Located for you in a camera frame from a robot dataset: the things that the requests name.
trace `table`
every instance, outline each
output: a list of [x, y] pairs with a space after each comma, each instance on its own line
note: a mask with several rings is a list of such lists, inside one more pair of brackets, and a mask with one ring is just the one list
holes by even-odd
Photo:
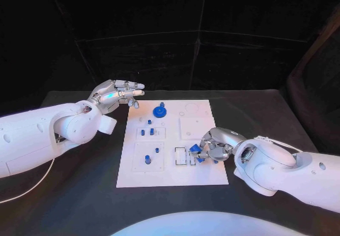
[[[87, 100], [90, 91], [49, 92], [42, 106]], [[257, 135], [317, 151], [277, 90], [147, 91], [140, 100], [209, 99], [218, 127], [247, 138]], [[225, 161], [229, 185], [115, 188], [128, 106], [108, 114], [118, 123], [113, 135], [97, 133], [85, 145], [55, 160], [36, 189], [0, 205], [2, 235], [110, 235], [154, 216], [182, 211], [224, 211], [268, 220], [309, 235], [339, 235], [340, 214], [300, 202], [285, 192], [257, 193], [234, 175], [234, 158]], [[0, 199], [28, 190], [49, 162], [0, 179]]]

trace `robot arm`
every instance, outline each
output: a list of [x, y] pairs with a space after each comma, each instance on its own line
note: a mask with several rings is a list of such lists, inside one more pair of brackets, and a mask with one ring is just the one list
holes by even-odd
[[0, 177], [25, 172], [56, 158], [87, 143], [98, 130], [111, 134], [117, 121], [105, 114], [120, 104], [139, 108], [134, 96], [144, 94], [143, 88], [143, 84], [108, 80], [97, 86], [87, 101], [0, 118]]
[[274, 143], [290, 145], [264, 137], [247, 138], [234, 131], [212, 128], [203, 136], [198, 158], [224, 161], [235, 155], [235, 175], [265, 196], [278, 190], [304, 203], [340, 213], [340, 157], [319, 153], [293, 154]]

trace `cable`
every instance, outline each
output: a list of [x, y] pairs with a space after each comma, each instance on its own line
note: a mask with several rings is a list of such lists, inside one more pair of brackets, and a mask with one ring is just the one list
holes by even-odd
[[52, 165], [54, 165], [54, 162], [55, 162], [55, 159], [52, 160], [52, 163], [51, 163], [49, 169], [48, 169], [48, 171], [46, 171], [46, 174], [43, 175], [41, 181], [39, 181], [38, 184], [32, 187], [32, 189], [30, 189], [29, 191], [26, 191], [22, 195], [16, 196], [15, 198], [10, 198], [10, 199], [7, 199], [7, 200], [5, 200], [5, 201], [0, 201], [0, 204], [2, 204], [2, 203], [6, 203], [6, 202], [9, 202], [9, 201], [12, 201], [12, 200], [15, 200], [15, 199], [18, 199], [18, 198], [20, 198], [26, 193], [29, 193], [29, 192], [35, 189], [35, 187], [41, 184], [41, 182], [43, 181], [43, 179], [45, 179], [45, 177], [46, 177], [46, 175], [48, 175], [48, 173], [49, 173], [49, 170], [51, 170], [51, 167], [52, 167]]
[[290, 144], [285, 144], [285, 143], [283, 143], [281, 141], [277, 141], [277, 140], [274, 140], [274, 139], [271, 139], [271, 138], [268, 138], [268, 137], [257, 136], [254, 139], [274, 142], [274, 143], [280, 144], [281, 146], [288, 147], [288, 148], [291, 148], [291, 149], [296, 149], [298, 152], [303, 152], [303, 150], [297, 149], [297, 148], [293, 147]]

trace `black backdrop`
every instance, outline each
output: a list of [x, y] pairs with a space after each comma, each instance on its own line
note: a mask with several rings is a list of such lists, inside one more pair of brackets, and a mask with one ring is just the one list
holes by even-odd
[[278, 89], [336, 3], [2, 1], [0, 115], [108, 78], [147, 90]]

